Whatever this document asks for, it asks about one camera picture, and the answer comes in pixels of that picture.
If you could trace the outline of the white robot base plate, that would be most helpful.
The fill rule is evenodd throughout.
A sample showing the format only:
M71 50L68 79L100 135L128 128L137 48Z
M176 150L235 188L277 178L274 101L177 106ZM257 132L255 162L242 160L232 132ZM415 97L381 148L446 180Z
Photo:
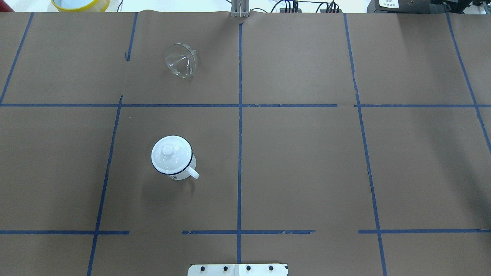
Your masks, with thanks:
M195 264L191 265L188 276L288 276L287 264Z

